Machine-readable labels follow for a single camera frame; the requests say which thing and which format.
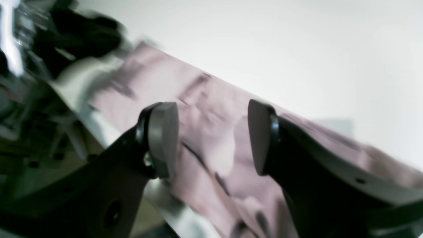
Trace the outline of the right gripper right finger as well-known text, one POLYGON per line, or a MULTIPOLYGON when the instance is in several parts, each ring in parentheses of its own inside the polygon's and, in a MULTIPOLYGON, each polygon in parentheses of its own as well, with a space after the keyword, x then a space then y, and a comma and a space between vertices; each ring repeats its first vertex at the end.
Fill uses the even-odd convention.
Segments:
POLYGON ((422 172, 267 103, 250 100, 255 169, 280 187, 301 238, 418 238, 422 172))

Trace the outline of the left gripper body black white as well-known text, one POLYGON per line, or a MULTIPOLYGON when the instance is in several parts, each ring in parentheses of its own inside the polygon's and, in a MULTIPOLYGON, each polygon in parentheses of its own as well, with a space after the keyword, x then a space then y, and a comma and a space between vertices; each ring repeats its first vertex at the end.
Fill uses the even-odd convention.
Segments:
POLYGON ((53 7, 46 30, 38 28, 33 52, 52 78, 71 64, 89 57, 101 58, 123 41, 119 22, 106 15, 81 15, 70 8, 53 7))

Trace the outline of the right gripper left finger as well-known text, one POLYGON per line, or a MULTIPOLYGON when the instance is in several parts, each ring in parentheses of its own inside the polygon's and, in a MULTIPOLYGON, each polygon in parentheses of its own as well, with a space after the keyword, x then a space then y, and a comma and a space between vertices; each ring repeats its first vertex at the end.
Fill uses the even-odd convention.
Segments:
POLYGON ((19 199, 1 201, 1 229, 26 238, 127 238, 144 188, 175 173, 178 106, 145 107, 136 125, 88 164, 19 199))

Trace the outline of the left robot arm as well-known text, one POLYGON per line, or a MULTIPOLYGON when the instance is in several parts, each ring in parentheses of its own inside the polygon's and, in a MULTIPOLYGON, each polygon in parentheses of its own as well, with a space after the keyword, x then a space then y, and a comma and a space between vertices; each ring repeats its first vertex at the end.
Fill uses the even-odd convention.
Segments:
POLYGON ((1 112, 19 100, 13 84, 33 54, 41 73, 56 79, 70 65, 86 58, 102 58, 121 47, 121 24, 106 15, 76 12, 77 0, 55 0, 47 10, 26 0, 1 1, 1 112))

